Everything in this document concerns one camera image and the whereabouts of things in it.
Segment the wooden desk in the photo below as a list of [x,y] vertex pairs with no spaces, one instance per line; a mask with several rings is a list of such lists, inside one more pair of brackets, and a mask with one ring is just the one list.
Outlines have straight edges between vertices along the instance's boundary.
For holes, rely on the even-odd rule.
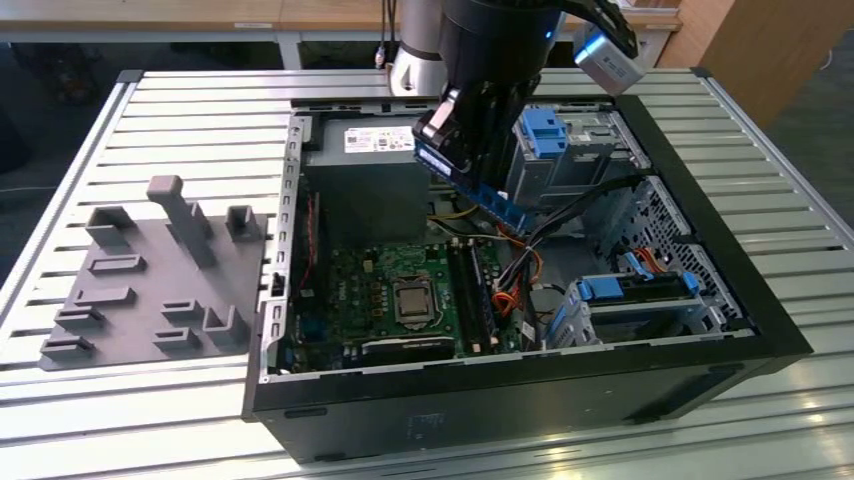
[[[424,0],[440,3],[440,0]],[[284,30],[368,30],[381,29],[380,0],[282,0],[280,28]],[[634,14],[626,18],[636,30],[680,29],[683,22],[677,14]],[[569,30],[578,27],[582,20],[568,17]]]
[[[381,5],[381,0],[0,0],[0,41],[269,41],[280,44],[285,68],[300,70],[301,42],[380,40]],[[673,11],[626,16],[652,68],[683,22]],[[578,25],[569,17],[565,31]]]
[[282,0],[3,0],[2,30],[274,29]]
[[[282,0],[282,16],[278,35],[285,68],[301,69],[297,45],[308,40],[378,40],[382,28],[380,0]],[[661,14],[637,14],[625,11],[629,23],[638,34],[642,63],[653,68],[668,43],[670,34],[680,30],[683,22],[674,10]],[[582,25],[577,17],[568,17],[565,32]]]

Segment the ram slot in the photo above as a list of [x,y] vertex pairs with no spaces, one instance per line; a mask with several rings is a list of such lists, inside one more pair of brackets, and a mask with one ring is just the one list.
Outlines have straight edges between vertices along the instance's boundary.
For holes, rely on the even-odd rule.
[[448,255],[466,351],[474,354],[489,353],[494,343],[496,317],[478,250],[474,245],[450,244]]

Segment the cpu socket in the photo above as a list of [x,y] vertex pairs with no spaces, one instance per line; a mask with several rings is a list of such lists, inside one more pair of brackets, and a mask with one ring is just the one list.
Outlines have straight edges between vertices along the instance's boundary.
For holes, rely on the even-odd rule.
[[396,321],[410,330],[424,329],[437,318],[433,282],[428,277],[401,277],[394,285]]

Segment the metal slotted tabletop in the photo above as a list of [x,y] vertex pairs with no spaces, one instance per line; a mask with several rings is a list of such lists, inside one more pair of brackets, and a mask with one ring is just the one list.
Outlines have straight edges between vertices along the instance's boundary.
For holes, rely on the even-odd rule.
[[[580,71],[553,70],[538,93],[601,90]],[[134,218],[161,217],[146,184],[178,174],[207,214],[250,204],[276,223],[289,99],[389,95],[373,71],[150,72],[117,85],[0,292],[0,477],[854,473],[852,231],[715,80],[657,70],[629,93],[648,105],[801,326],[812,357],[676,421],[305,467],[262,425],[239,419],[245,355],[43,372],[39,348],[86,256],[93,208],[122,204]]]

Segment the sticker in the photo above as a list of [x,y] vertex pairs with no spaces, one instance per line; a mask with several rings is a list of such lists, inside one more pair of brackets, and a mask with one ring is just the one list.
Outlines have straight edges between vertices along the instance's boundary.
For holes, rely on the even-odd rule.
[[416,150],[413,127],[349,128],[345,153],[406,152]]
[[273,23],[235,23],[235,28],[273,28]]
[[529,340],[536,341],[537,332],[534,331],[534,327],[529,322],[522,322],[522,335],[529,337]]

